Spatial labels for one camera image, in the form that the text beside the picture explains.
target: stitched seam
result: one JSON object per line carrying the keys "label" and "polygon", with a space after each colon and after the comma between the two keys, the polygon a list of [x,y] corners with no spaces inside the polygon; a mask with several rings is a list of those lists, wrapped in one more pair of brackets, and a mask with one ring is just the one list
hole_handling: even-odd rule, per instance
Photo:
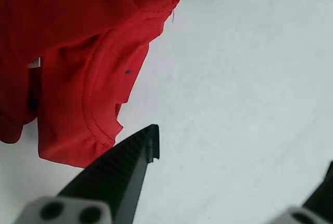
{"label": "stitched seam", "polygon": [[[88,62],[88,65],[87,65],[87,68],[86,68],[86,71],[85,71],[85,74],[84,74],[84,78],[83,78],[83,82],[82,82],[82,89],[81,89],[81,108],[82,108],[82,113],[83,113],[83,118],[84,118],[84,121],[85,121],[85,124],[86,124],[86,127],[89,129],[90,133],[92,134],[92,136],[95,138],[95,140],[101,144],[101,145],[106,145],[105,143],[101,142],[95,135],[94,131],[89,127],[89,124],[88,124],[88,120],[87,120],[87,116],[85,114],[85,110],[84,110],[84,85],[87,84],[87,79],[88,79],[88,71],[89,71],[89,67],[91,66],[91,62],[93,60],[93,57],[95,57],[96,55],[96,52],[99,50],[100,46],[103,44],[104,42],[104,39],[108,36],[108,33],[107,32],[103,37],[102,39],[100,39],[98,45],[96,46],[96,48],[94,49],[94,52],[92,53],[90,59],[89,59],[89,62]],[[90,104],[90,98],[91,98],[91,91],[89,91],[88,95],[89,95],[89,100],[88,100],[88,105]],[[98,125],[97,127],[102,131],[102,133],[104,133],[108,138],[110,138]]]}

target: white surface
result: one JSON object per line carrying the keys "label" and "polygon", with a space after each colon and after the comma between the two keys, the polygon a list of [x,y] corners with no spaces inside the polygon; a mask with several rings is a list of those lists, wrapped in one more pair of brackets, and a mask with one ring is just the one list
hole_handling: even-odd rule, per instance
{"label": "white surface", "polygon": [[[333,159],[333,0],[182,0],[118,137],[160,125],[136,224],[263,223],[299,205]],[[79,169],[38,159],[35,125],[0,144],[0,216]]]}

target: small dark spot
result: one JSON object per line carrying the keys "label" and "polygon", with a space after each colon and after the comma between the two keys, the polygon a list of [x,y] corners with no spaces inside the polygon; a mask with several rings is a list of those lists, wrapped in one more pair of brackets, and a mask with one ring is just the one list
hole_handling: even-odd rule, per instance
{"label": "small dark spot", "polygon": [[53,220],[61,215],[63,211],[62,202],[51,202],[45,205],[41,210],[41,218],[43,220]]}
{"label": "small dark spot", "polygon": [[82,224],[94,224],[99,221],[101,211],[98,207],[87,207],[81,213],[79,220]]}
{"label": "small dark spot", "polygon": [[303,213],[293,213],[291,216],[302,224],[315,224],[309,216],[306,216]]}

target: red fabric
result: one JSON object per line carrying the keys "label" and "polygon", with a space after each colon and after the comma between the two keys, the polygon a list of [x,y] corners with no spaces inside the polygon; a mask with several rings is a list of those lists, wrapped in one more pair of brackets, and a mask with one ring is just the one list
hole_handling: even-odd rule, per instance
{"label": "red fabric", "polygon": [[149,42],[178,2],[0,0],[0,140],[17,142],[37,116],[41,158],[86,167],[111,148]]}

